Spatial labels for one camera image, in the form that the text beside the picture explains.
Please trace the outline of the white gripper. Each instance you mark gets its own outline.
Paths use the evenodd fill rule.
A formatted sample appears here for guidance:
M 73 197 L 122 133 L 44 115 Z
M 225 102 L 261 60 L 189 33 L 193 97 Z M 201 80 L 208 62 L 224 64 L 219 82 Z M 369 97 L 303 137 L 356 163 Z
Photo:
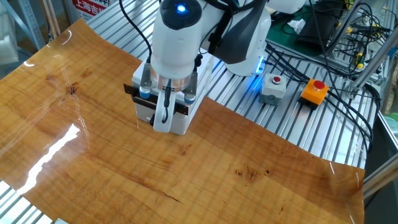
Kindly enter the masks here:
M 154 117 L 153 128 L 157 132 L 170 132 L 172 119 L 175 109 L 176 93 L 167 87 L 165 90 L 160 90 Z

